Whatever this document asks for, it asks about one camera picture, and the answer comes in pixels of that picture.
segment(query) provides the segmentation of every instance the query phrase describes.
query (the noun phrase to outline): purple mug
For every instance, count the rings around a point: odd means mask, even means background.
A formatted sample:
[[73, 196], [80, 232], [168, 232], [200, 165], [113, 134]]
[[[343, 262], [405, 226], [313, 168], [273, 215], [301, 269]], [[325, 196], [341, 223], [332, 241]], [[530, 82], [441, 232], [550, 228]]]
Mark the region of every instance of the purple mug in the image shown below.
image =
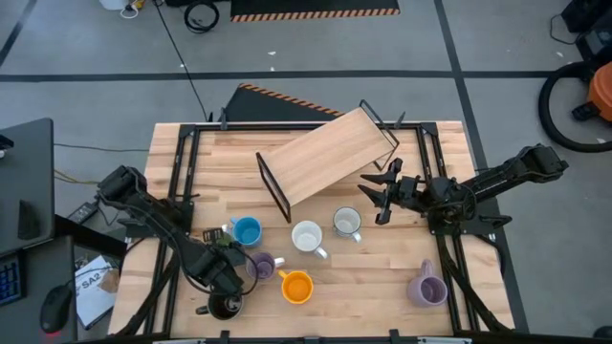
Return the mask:
[[408, 298], [418, 307], [433, 307], [442, 305], [447, 295], [447, 285], [433, 274], [433, 264], [425, 259], [419, 276], [408, 284]]
[[[285, 258], [276, 258], [268, 252], [257, 252], [251, 256], [252, 260], [257, 265], [257, 271], [259, 271], [260, 279], [268, 279], [274, 276], [276, 268], [281, 267], [285, 264]], [[250, 277], [255, 278], [255, 267], [253, 266], [251, 259], [247, 259], [247, 273]]]

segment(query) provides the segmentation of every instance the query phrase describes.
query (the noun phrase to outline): keyboard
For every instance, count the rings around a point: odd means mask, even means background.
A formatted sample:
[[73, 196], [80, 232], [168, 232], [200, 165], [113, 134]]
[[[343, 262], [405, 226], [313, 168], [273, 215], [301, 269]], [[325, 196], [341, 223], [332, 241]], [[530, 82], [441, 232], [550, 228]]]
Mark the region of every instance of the keyboard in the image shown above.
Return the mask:
[[0, 307], [26, 296], [23, 255], [0, 257]]

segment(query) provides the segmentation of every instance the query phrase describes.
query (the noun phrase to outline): concrete floor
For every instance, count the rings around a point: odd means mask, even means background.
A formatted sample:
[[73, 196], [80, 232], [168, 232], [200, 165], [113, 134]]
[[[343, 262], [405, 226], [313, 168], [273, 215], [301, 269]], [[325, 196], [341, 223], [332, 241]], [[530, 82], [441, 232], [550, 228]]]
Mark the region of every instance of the concrete floor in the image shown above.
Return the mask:
[[[202, 121], [186, 80], [118, 81], [120, 74], [183, 73], [159, 15], [148, 3], [138, 18], [124, 20], [96, 0], [35, 2], [23, 30], [2, 63], [0, 127], [49, 117], [55, 140], [114, 148], [147, 148], [156, 122]], [[251, 82], [326, 107], [349, 110], [366, 98], [385, 118], [406, 111], [408, 120], [461, 119], [462, 103], [451, 68], [436, 3], [443, 4], [461, 70], [552, 71], [579, 60], [572, 46], [548, 36], [549, 18], [568, 0], [400, 0], [402, 14], [329, 20], [230, 23], [219, 5], [219, 26], [204, 35], [188, 32], [177, 9], [163, 7], [170, 32], [208, 111], [218, 114], [240, 82]], [[0, 2], [0, 44], [22, 18], [27, 0]], [[571, 38], [558, 22], [558, 34]], [[448, 77], [227, 79], [223, 72], [443, 71]], [[58, 75], [61, 82], [10, 82], [20, 75]], [[115, 75], [107, 81], [70, 81], [67, 75]], [[529, 144], [551, 144], [537, 121], [539, 78], [465, 80], [489, 165]], [[559, 127], [588, 142], [612, 140], [601, 123], [576, 124], [569, 110], [585, 89], [563, 80], [552, 109]], [[472, 143], [478, 142], [473, 130]], [[499, 197], [518, 286], [530, 331], [590, 336], [612, 318], [612, 168], [610, 153], [585, 155], [558, 147], [570, 164], [555, 183], [523, 185]], [[55, 166], [83, 180], [100, 180], [119, 164], [144, 168], [145, 153], [103, 153], [56, 148]], [[68, 215], [93, 198], [91, 186], [56, 183], [56, 212]], [[109, 215], [114, 211], [107, 210]], [[109, 231], [100, 218], [90, 226]], [[105, 333], [107, 321], [81, 337]]]

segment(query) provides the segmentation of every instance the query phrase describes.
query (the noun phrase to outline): blue mug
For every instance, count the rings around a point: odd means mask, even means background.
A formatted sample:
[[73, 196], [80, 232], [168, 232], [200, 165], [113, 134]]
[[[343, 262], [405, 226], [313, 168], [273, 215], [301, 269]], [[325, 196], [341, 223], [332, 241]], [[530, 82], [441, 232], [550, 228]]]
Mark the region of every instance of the blue mug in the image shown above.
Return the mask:
[[258, 247], [261, 245], [262, 227], [259, 220], [245, 216], [241, 219], [231, 218], [233, 228], [229, 234], [244, 247]]

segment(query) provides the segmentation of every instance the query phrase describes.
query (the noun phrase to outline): computer mouse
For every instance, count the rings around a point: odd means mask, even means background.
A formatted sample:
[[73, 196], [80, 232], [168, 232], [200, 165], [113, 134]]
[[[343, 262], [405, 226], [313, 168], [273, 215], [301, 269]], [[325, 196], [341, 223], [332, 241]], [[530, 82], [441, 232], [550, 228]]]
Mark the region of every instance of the computer mouse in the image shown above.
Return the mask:
[[49, 290], [40, 308], [40, 328], [42, 331], [55, 333], [66, 325], [72, 298], [73, 291], [68, 286], [57, 286]]

